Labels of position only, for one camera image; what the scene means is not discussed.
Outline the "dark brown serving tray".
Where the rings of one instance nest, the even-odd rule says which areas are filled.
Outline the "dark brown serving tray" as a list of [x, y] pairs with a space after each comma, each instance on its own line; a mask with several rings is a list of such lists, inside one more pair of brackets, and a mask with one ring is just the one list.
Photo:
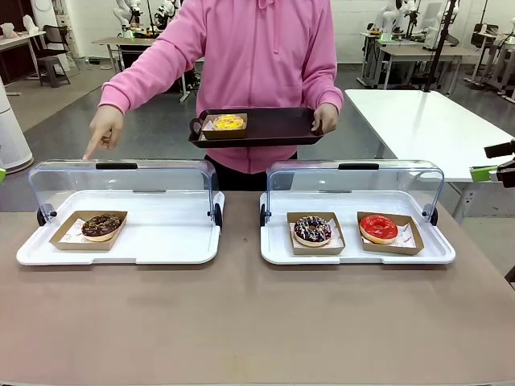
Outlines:
[[[206, 140], [201, 135], [207, 115], [246, 113], [246, 136], [241, 139]], [[188, 141], [200, 149], [313, 145], [323, 135], [311, 132], [314, 110], [310, 108], [207, 109], [190, 121]]]

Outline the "brown cardboard donut tray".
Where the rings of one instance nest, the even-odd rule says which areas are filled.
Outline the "brown cardboard donut tray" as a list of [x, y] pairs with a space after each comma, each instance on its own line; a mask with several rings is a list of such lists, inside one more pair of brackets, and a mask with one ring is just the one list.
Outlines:
[[[121, 227], [114, 233], [113, 238], [103, 242], [86, 240], [82, 233], [83, 223], [94, 216], [102, 214], [116, 214], [122, 218]], [[50, 243], [59, 250], [69, 251], [109, 251], [126, 225], [127, 211], [75, 211], [56, 230]]]
[[201, 135], [206, 140], [225, 140], [225, 139], [241, 139], [246, 136], [246, 127], [248, 117], [246, 113], [224, 113], [224, 114], [237, 114], [245, 119], [245, 128], [240, 130], [215, 130], [212, 121], [222, 114], [210, 114], [207, 115], [201, 128]]
[[[295, 222], [303, 216], [319, 216], [325, 219], [332, 228], [332, 238], [328, 244], [312, 248], [300, 244], [294, 236], [293, 227]], [[334, 212], [287, 212], [287, 222], [290, 228], [290, 238], [294, 255], [300, 256], [336, 256], [339, 255], [346, 247], [343, 231], [340, 222]]]
[[[366, 240], [361, 235], [359, 221], [363, 217], [374, 214], [389, 217], [398, 226], [398, 237], [393, 243], [374, 244]], [[356, 221], [359, 230], [361, 246], [365, 251], [374, 253], [392, 253], [403, 257], [417, 255], [424, 249], [424, 243], [419, 233], [418, 226], [410, 216], [359, 211], [356, 214]]]

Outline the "yellow sprinkled donut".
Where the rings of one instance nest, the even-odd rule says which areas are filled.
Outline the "yellow sprinkled donut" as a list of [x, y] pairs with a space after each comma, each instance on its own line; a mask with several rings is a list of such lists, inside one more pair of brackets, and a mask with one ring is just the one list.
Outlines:
[[245, 128], [245, 119], [237, 114], [218, 115], [213, 121], [215, 130], [240, 130]]

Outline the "person's left forearm pink sleeve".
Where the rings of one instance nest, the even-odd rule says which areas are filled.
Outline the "person's left forearm pink sleeve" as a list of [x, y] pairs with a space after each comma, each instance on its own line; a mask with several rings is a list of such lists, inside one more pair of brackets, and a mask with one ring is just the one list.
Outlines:
[[334, 61], [316, 60], [306, 78], [307, 104], [320, 108], [330, 104], [339, 112], [344, 103], [343, 93], [335, 85], [336, 63]]

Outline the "person's right forearm pink sleeve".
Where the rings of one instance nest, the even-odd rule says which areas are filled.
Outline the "person's right forearm pink sleeve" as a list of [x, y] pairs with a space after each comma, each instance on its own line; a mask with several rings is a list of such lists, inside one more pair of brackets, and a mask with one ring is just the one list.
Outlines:
[[114, 107], [122, 114], [136, 109], [169, 87], [170, 74], [160, 60], [140, 55], [129, 68], [102, 86], [98, 107]]

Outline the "chocolate donut with sprinkles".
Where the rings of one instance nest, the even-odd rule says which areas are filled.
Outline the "chocolate donut with sprinkles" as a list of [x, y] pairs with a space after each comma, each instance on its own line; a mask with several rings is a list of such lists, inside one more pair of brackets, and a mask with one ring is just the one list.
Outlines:
[[85, 221], [81, 233], [86, 240], [103, 242], [113, 238], [121, 227], [122, 218], [116, 214], [102, 214]]

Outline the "red glazed donut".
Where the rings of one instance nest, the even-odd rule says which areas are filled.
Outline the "red glazed donut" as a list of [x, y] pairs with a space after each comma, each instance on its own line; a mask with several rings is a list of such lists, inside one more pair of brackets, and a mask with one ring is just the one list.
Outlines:
[[360, 234], [374, 244], [391, 244], [398, 237], [398, 226], [382, 215], [369, 215], [359, 221]]

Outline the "chocolate donut with white drizzle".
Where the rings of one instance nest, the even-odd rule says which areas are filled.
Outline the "chocolate donut with white drizzle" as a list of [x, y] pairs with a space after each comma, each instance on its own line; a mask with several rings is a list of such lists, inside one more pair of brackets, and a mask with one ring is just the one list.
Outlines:
[[295, 239], [302, 245], [312, 248], [322, 247], [332, 238], [330, 224], [319, 216], [303, 216], [293, 227]]

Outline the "person in pink hoodie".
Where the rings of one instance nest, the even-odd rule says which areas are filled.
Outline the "person in pink hoodie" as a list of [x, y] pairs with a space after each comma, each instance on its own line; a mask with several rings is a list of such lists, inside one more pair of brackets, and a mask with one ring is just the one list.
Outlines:
[[334, 61], [337, 74], [331, 0], [185, 0], [142, 55], [164, 63], [169, 87], [202, 60], [198, 111], [315, 111], [306, 98], [311, 66]]

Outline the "person's right hand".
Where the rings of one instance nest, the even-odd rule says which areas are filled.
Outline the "person's right hand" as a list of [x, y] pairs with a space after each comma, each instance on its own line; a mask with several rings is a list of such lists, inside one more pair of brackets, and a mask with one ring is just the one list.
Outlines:
[[124, 124], [124, 114], [112, 105], [101, 105], [94, 115], [90, 129], [91, 138], [83, 159], [89, 160], [98, 147], [112, 150], [119, 142]]

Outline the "person's left hand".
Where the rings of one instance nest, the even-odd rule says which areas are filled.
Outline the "person's left hand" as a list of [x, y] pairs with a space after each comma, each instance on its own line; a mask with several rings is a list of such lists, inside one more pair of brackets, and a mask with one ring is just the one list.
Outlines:
[[333, 104], [323, 103], [314, 111], [311, 132], [319, 135], [330, 133], [336, 129], [338, 119], [338, 109]]

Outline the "white cylindrical appliance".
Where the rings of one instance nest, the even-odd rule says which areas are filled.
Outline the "white cylindrical appliance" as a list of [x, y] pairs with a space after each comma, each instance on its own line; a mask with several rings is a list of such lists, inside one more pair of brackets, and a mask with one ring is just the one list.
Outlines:
[[0, 169], [10, 175], [27, 169], [33, 162], [31, 149], [0, 77]]

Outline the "white side table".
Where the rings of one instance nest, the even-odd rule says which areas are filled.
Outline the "white side table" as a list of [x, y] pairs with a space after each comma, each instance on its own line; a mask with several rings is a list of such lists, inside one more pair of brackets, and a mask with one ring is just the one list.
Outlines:
[[486, 146], [512, 137], [438, 92], [347, 89], [345, 96], [377, 135], [377, 156], [389, 150], [403, 160], [434, 163], [444, 181], [457, 187], [453, 218], [461, 224], [479, 190], [470, 168], [486, 166]]

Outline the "clear display case lid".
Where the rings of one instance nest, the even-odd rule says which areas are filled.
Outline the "clear display case lid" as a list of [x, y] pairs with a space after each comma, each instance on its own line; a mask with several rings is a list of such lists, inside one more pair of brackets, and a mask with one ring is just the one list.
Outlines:
[[51, 223], [59, 214], [56, 196], [80, 191], [128, 191], [165, 194], [169, 191], [205, 191], [207, 216], [221, 226], [222, 205], [215, 202], [218, 190], [214, 166], [204, 160], [63, 160], [41, 162], [29, 172], [29, 183], [38, 202], [38, 225]]
[[418, 213], [429, 224], [438, 223], [437, 203], [443, 190], [444, 173], [434, 163], [420, 160], [331, 160], [276, 162], [266, 172], [266, 190], [260, 204], [260, 225], [272, 217], [274, 192], [291, 191], [293, 183], [301, 191], [345, 194], [355, 191], [426, 192]]

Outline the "grey background workbench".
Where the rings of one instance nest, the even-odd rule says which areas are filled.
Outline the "grey background workbench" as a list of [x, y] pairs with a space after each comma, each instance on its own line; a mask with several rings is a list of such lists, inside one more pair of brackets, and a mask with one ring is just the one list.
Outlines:
[[[378, 35], [361, 33], [364, 38], [363, 59], [360, 65], [360, 75], [356, 81], [366, 88], [387, 89], [393, 65], [396, 63], [409, 64], [403, 84], [407, 84], [416, 64], [432, 63], [435, 51], [428, 51], [422, 43], [401, 39], [398, 41], [383, 41]], [[437, 67], [446, 74], [454, 68], [449, 80], [446, 96], [450, 96], [457, 85], [459, 70], [464, 59], [478, 59], [479, 52], [470, 48], [445, 44], [438, 59]]]

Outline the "grey chair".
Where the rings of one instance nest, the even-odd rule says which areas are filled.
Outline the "grey chair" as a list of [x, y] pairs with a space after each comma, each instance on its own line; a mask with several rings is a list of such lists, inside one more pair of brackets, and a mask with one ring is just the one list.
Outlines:
[[41, 86], [49, 84], [52, 88], [58, 88], [62, 84], [71, 84], [68, 74], [59, 59], [59, 55], [68, 53], [69, 45], [67, 41], [67, 27], [43, 26], [45, 43], [61, 45], [62, 48], [39, 48], [36, 59]]

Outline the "white background desk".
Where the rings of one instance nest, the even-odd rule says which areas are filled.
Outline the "white background desk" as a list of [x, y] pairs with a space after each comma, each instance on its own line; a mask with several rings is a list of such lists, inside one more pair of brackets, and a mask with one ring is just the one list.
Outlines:
[[[40, 79], [39, 76], [39, 68], [37, 64], [37, 58], [35, 56], [35, 50], [31, 45], [33, 38], [38, 38], [40, 41], [43, 41], [43, 36], [45, 35], [44, 31], [36, 31], [34, 33], [18, 33], [16, 32], [16, 37], [14, 38], [5, 38], [4, 36], [0, 36], [0, 52], [8, 51], [14, 47], [27, 45], [29, 48], [29, 52], [31, 54], [31, 59], [33, 63], [33, 67], [35, 69], [35, 78], [37, 80]], [[19, 96], [19, 93], [16, 92], [6, 92], [5, 86], [3, 84], [2, 78], [0, 77], [0, 99], [6, 99], [8, 96]]]

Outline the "white display case base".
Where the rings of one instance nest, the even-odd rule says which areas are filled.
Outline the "white display case base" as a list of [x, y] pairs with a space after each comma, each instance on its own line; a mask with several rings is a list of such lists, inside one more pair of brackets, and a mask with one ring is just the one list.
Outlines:
[[[221, 192], [83, 190], [63, 199], [56, 217], [38, 227], [19, 248], [21, 265], [194, 265], [217, 253], [221, 228], [214, 210], [222, 210]], [[108, 212], [124, 212], [126, 222], [105, 243], [84, 242], [79, 250], [57, 243], [76, 220]]]
[[[437, 227], [418, 213], [414, 197], [400, 191], [355, 191], [345, 194], [320, 194], [306, 191], [274, 192], [272, 217], [261, 228], [261, 253], [275, 265], [447, 265], [455, 250]], [[365, 251], [361, 246], [356, 214], [359, 211], [410, 216], [418, 226], [424, 249], [414, 256]], [[346, 247], [336, 256], [294, 255], [287, 212], [334, 212], [340, 222]]]

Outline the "grey background table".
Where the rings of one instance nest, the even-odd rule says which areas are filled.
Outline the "grey background table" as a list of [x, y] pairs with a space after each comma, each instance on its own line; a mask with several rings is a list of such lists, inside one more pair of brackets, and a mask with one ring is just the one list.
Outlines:
[[[113, 73], [118, 74], [128, 68], [154, 41], [152, 38], [109, 37], [93, 43], [107, 49]], [[179, 102], [184, 103], [190, 95], [198, 92], [199, 87], [200, 74], [192, 68], [175, 80], [165, 93], [178, 94]]]

